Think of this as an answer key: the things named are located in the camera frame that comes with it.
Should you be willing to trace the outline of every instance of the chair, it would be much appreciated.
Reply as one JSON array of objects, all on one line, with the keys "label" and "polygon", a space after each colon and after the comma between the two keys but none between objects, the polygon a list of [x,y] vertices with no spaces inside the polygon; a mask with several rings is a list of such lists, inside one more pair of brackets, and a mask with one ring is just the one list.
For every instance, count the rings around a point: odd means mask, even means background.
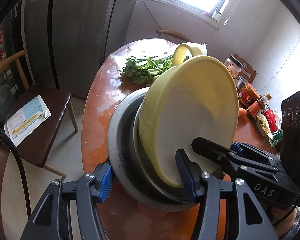
[{"label": "chair", "polygon": [[182,33],[176,32],[176,31],[156,30],[155,32],[159,33],[158,38],[161,38],[162,34],[166,34],[166,35],[172,36],[174,38],[177,38],[177,39],[185,41],[185,42],[192,42],[187,36],[183,35]]},{"label": "chair", "polygon": [[19,57],[23,56],[25,51],[19,51],[0,62],[0,74],[8,68],[14,61],[17,65],[21,81],[25,87],[25,91],[15,102],[10,110],[7,120],[26,103],[34,97],[41,95],[43,101],[51,112],[51,116],[47,118],[40,126],[38,126],[22,143],[17,147],[21,157],[33,165],[44,168],[54,174],[66,178],[66,174],[53,168],[46,163],[52,144],[56,138],[56,134],[60,128],[61,121],[68,109],[75,132],[78,132],[78,126],[75,120],[74,111],[71,103],[71,94],[61,89],[44,88],[37,85],[29,87],[26,76],[23,72]]},{"label": "chair", "polygon": [[257,72],[241,57],[239,57],[237,54],[233,55],[237,60],[239,60],[242,65],[243,69],[240,71],[238,76],[242,76],[246,81],[248,81],[250,84],[255,79]]}]

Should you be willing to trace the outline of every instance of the chair seat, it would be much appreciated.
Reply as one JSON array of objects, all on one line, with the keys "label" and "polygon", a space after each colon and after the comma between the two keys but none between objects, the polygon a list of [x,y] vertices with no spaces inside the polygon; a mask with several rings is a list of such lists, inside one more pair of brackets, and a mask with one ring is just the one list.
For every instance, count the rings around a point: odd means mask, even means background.
[{"label": "chair seat", "polygon": [[18,98],[7,119],[38,95],[41,95],[51,112],[51,116],[20,143],[17,149],[24,160],[42,168],[60,128],[71,94],[61,89],[32,85]]}]

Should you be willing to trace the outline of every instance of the wire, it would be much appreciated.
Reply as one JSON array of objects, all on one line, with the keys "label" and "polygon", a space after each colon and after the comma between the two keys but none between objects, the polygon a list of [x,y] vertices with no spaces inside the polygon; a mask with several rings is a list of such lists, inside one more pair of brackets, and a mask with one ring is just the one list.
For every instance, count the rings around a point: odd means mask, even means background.
[{"label": "wire", "polygon": [[295,210],[296,207],[297,207],[297,206],[294,205],[294,206],[289,210],[289,212],[288,212],[283,218],[281,218],[280,220],[278,220],[277,222],[275,222],[275,223],[273,224],[273,227],[276,227],[276,226],[279,225],[283,220],[285,220],[288,216],[290,216],[290,214]]},{"label": "wire", "polygon": [[156,24],[157,24],[157,25],[159,26],[159,28],[162,30],[161,26],[160,26],[159,23],[155,20],[154,16],[152,15],[152,13],[151,13],[150,9],[148,8],[148,6],[146,5],[145,1],[144,1],[144,0],[142,0],[142,1],[143,1],[143,3],[145,4],[145,6],[147,7],[149,13],[151,14],[151,16],[152,16],[152,18],[154,19],[154,21],[156,22]]},{"label": "wire", "polygon": [[23,192],[25,194],[26,209],[27,209],[27,215],[28,215],[28,219],[29,219],[30,215],[31,215],[30,197],[29,197],[26,173],[25,173],[25,169],[23,167],[22,159],[21,159],[20,154],[19,154],[16,146],[14,145],[14,143],[11,141],[11,139],[5,134],[5,132],[1,128],[0,128],[0,140],[9,147],[10,151],[12,152],[13,156],[16,159],[16,162],[17,162],[17,165],[19,168],[19,172],[20,172],[20,176],[21,176]]}]

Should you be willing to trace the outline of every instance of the metal bolt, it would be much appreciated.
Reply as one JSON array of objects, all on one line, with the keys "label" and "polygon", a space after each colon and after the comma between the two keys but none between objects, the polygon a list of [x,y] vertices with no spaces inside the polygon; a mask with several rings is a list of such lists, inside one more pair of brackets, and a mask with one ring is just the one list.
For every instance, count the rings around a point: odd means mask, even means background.
[{"label": "metal bolt", "polygon": [[205,179],[208,179],[208,178],[211,177],[210,173],[208,173],[208,172],[203,172],[203,173],[201,174],[201,176],[202,176],[203,178],[205,178]]},{"label": "metal bolt", "polygon": [[59,185],[60,183],[60,179],[54,179],[53,181],[51,181],[51,185],[56,186]]},{"label": "metal bolt", "polygon": [[248,170],[248,168],[247,168],[246,166],[244,166],[244,165],[240,165],[240,168],[241,168],[242,170],[244,170],[244,171],[247,171],[247,170]]},{"label": "metal bolt", "polygon": [[243,184],[244,184],[244,180],[243,180],[243,179],[236,179],[235,182],[236,182],[238,185],[243,185]]},{"label": "metal bolt", "polygon": [[94,177],[94,174],[89,172],[84,176],[86,179],[92,179]]}]

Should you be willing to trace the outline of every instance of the pot handle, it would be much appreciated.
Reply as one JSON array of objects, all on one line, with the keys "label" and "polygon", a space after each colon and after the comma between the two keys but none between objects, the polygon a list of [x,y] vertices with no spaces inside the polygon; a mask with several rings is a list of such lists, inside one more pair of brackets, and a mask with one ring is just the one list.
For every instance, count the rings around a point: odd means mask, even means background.
[{"label": "pot handle", "polygon": [[199,44],[192,43],[192,42],[187,42],[187,43],[180,44],[176,48],[176,50],[173,54],[172,66],[181,65],[183,63],[183,59],[185,57],[185,54],[186,54],[187,50],[190,51],[192,57],[203,55],[203,52],[198,47],[198,45]]}]

